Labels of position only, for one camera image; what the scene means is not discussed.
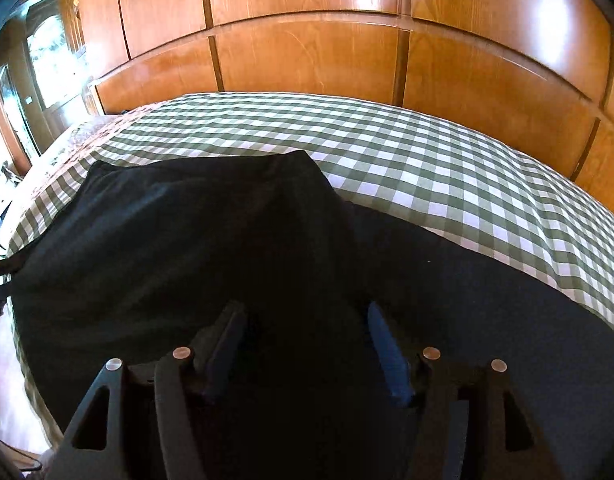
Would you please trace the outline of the black pants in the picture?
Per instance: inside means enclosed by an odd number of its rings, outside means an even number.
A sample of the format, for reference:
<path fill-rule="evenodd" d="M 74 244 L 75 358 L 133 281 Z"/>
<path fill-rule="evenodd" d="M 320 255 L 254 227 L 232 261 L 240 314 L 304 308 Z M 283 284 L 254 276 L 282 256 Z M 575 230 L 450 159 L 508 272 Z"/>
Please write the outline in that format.
<path fill-rule="evenodd" d="M 614 332 L 561 292 L 342 200 L 303 152 L 96 162 L 5 263 L 36 387 L 65 434 L 110 359 L 191 344 L 231 302 L 242 335 L 203 404 L 205 479 L 399 479 L 368 325 L 508 365 L 559 479 L 614 479 Z"/>

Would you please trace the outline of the window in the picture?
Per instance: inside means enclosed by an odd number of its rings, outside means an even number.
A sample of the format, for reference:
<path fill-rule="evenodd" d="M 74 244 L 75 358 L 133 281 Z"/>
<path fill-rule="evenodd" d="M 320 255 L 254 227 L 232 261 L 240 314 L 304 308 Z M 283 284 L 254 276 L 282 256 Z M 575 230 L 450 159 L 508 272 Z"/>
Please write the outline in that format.
<path fill-rule="evenodd" d="M 0 96 L 29 162 L 89 118 L 85 55 L 72 52 L 59 0 L 28 0 L 0 31 Z"/>

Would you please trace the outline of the floral bed sheet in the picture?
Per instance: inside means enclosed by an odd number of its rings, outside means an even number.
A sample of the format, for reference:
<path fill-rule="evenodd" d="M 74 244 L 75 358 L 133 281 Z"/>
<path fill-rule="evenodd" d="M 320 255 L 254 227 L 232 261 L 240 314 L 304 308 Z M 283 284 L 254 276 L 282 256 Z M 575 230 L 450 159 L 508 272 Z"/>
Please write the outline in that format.
<path fill-rule="evenodd" d="M 127 125 L 121 115 L 92 117 L 54 141 L 13 192 L 0 244 L 16 252 L 47 229 L 70 201 L 94 162 L 94 152 Z"/>

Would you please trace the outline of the green checkered bed cover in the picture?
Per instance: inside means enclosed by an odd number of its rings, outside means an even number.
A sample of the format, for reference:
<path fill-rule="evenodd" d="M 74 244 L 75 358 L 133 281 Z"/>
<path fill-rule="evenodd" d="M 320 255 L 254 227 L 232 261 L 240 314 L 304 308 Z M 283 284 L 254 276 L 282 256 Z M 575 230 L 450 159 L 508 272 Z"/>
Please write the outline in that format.
<path fill-rule="evenodd" d="M 121 116 L 127 125 L 90 167 L 303 151 L 347 200 L 524 271 L 614 329 L 614 214 L 485 134 L 392 105 L 285 92 L 190 93 Z"/>

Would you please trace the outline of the wooden wardrobe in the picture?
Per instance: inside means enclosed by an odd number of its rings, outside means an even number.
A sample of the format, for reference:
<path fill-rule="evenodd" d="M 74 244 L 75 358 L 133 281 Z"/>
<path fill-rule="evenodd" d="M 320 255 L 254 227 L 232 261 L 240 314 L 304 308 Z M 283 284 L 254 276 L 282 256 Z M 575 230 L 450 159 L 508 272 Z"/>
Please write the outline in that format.
<path fill-rule="evenodd" d="M 59 0 L 103 110 L 190 92 L 352 96 L 446 118 L 614 213 L 614 25 L 593 0 Z"/>

